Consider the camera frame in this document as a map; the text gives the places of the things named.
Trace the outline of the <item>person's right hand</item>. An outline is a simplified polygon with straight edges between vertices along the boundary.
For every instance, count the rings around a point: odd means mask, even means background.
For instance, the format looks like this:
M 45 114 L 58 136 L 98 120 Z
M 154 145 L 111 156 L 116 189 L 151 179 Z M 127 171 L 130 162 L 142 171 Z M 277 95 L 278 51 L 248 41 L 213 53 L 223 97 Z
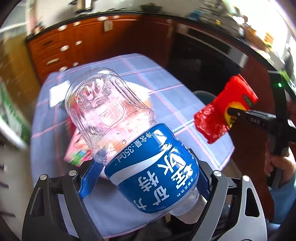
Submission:
M 267 177 L 271 176 L 271 173 L 275 167 L 282 171 L 280 186 L 287 184 L 295 174 L 295 158 L 290 148 L 288 148 L 287 156 L 272 155 L 269 151 L 269 148 L 266 148 L 264 173 L 267 175 Z

